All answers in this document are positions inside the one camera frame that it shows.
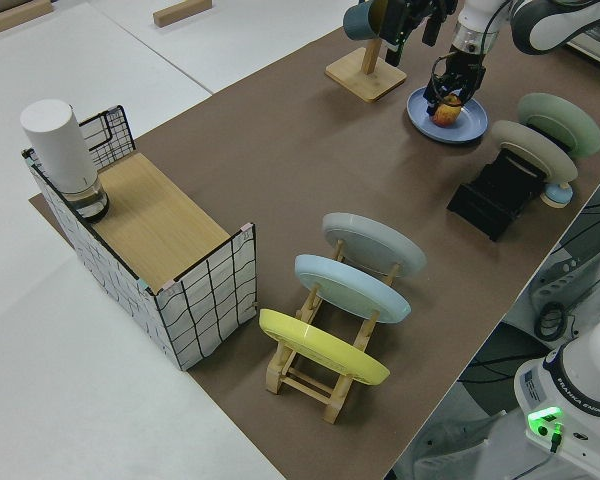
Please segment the plate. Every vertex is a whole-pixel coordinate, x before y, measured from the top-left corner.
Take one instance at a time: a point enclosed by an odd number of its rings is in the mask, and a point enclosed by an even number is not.
[[[352,213],[329,213],[322,233],[333,247],[343,240],[344,257],[363,268],[388,275],[400,265],[397,277],[414,274],[427,263],[420,247],[393,228]]]
[[[518,102],[518,119],[567,146],[571,158],[600,150],[600,128],[580,107],[548,93],[529,93]]]
[[[375,358],[283,313],[263,308],[260,310],[260,328],[300,355],[366,385],[378,385],[389,376],[389,369]]]
[[[489,125],[487,112],[473,98],[462,107],[453,125],[438,127],[427,113],[427,100],[422,96],[424,91],[425,87],[419,88],[407,100],[409,119],[423,135],[442,143],[460,144],[480,138],[486,132]]]
[[[369,319],[379,312],[378,323],[398,323],[411,313],[402,295],[377,278],[350,265],[317,255],[298,255],[296,277],[317,295],[358,317]]]
[[[531,165],[542,170],[547,183],[568,183],[578,176],[573,160],[558,146],[535,130],[498,120],[493,124],[490,137],[499,148],[506,148]]]

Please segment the white container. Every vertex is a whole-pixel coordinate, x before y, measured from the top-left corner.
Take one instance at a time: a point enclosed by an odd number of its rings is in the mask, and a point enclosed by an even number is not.
[[[51,183],[86,220],[102,218],[109,200],[71,106],[40,100],[24,109],[20,124]]]

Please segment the green indicator light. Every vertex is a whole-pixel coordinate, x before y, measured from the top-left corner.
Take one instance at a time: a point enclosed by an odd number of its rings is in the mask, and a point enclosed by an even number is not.
[[[529,422],[531,431],[542,435],[540,427],[544,427],[545,422],[551,422],[561,416],[562,410],[559,407],[548,407],[538,410],[537,412],[531,412],[527,415],[527,421]]]

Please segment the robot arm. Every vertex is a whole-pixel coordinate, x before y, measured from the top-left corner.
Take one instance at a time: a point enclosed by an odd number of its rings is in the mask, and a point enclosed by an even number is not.
[[[600,23],[600,2],[523,0],[511,12],[513,42],[523,53],[547,53]]]
[[[458,0],[375,0],[386,3],[379,37],[387,42],[386,62],[400,63],[402,49],[411,32],[428,17],[422,42],[433,46],[447,15],[455,12]]]
[[[527,54],[543,54],[599,23],[600,0],[467,0],[449,54],[443,57],[445,72],[432,72],[425,90],[427,113],[433,115],[451,92],[463,104],[471,99],[484,77],[484,56],[507,17],[516,47]]]
[[[516,373],[516,399],[526,436],[550,448],[548,432],[563,432],[555,453],[600,479],[600,323],[581,337],[530,360]]]

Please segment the wooden stand base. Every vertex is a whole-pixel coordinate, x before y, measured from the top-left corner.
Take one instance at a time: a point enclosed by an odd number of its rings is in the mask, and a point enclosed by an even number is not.
[[[407,78],[407,74],[402,70],[392,67],[380,58],[374,59],[377,63],[370,69],[367,68],[370,72],[365,73],[365,65],[369,61],[366,58],[366,53],[369,51],[370,46],[359,48],[345,55],[329,65],[325,72],[365,102],[375,102],[398,85],[404,83]]]
[[[33,0],[0,13],[0,32],[53,12],[50,0]]]
[[[342,255],[342,247],[344,242],[338,240],[336,249],[332,258],[338,262],[342,262],[344,257]],[[393,270],[385,277],[384,283],[391,285],[395,279],[399,270],[399,265],[395,265]],[[307,299],[305,300],[302,308],[296,312],[296,318],[309,325],[313,322],[322,299],[317,295],[318,286],[315,286],[309,292]],[[379,313],[374,312],[371,318],[364,320],[362,326],[358,331],[353,346],[360,351],[365,351],[373,329],[376,326]],[[278,343],[278,348],[273,358],[269,361],[267,366],[266,374],[266,387],[271,393],[278,394],[282,384],[287,384],[296,390],[301,391],[305,395],[308,395],[319,402],[325,404],[325,409],[322,414],[322,419],[331,424],[335,423],[340,410],[344,405],[349,389],[353,383],[353,377],[348,375],[340,375],[333,388],[319,382],[318,380],[310,377],[307,374],[302,373],[298,369],[294,368],[293,361],[295,360],[297,352],[284,345],[282,342]]]

